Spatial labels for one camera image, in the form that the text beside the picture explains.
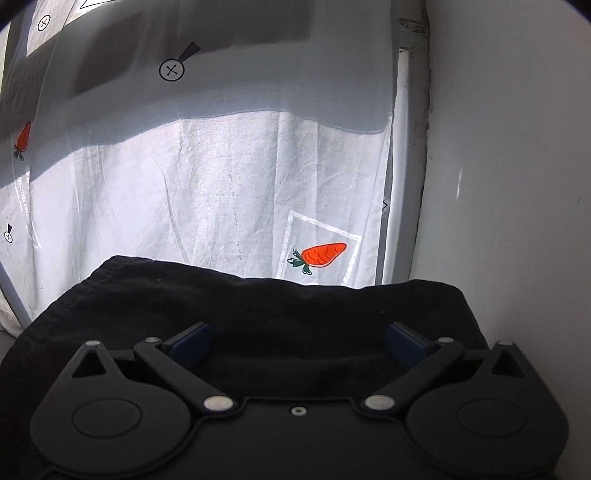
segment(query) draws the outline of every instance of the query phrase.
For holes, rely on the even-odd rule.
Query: orange carrot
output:
[[[14,145],[14,158],[21,157],[22,153],[27,149],[29,145],[29,134],[31,133],[31,122],[27,122],[25,128],[22,129],[21,134],[18,136],[17,144]]]
[[[304,266],[303,272],[306,275],[312,275],[310,267],[323,268],[330,265],[335,258],[343,253],[347,248],[347,244],[336,243],[326,245],[316,245],[316,247],[307,248],[301,255],[294,249],[293,255],[295,258],[290,258],[287,262],[294,267]]]

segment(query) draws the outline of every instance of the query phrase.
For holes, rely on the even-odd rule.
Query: wrinkled fabric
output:
[[[404,373],[386,349],[392,322],[430,340],[450,336],[467,348],[488,348],[463,294],[442,283],[301,286],[114,257],[44,311],[0,364],[0,478],[28,480],[43,469],[28,426],[85,341],[131,349],[148,336],[166,340],[197,322],[211,325],[213,338],[191,372],[238,401],[362,401]]]
[[[13,28],[0,258],[31,319],[114,255],[375,282],[390,0],[40,0]]]

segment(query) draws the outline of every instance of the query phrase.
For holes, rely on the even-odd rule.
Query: black cloth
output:
[[[41,468],[29,422],[86,340],[131,349],[147,336],[166,340],[206,322],[212,348],[193,372],[237,400],[360,401],[403,374],[386,351],[394,321],[431,340],[450,336],[467,348],[488,348],[463,294],[442,283],[301,286],[113,257],[51,304],[0,365],[0,478],[31,478]]]

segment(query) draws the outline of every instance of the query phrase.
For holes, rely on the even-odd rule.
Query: white curtain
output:
[[[113,255],[374,284],[390,0],[45,0],[20,19],[0,261],[31,320]]]

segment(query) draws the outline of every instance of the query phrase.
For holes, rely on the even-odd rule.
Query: blue gripper pad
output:
[[[399,322],[388,326],[386,343],[390,356],[405,371],[416,367],[437,350],[437,345],[434,342],[430,342]]]
[[[162,344],[162,351],[187,370],[207,354],[212,329],[206,323],[197,323]]]

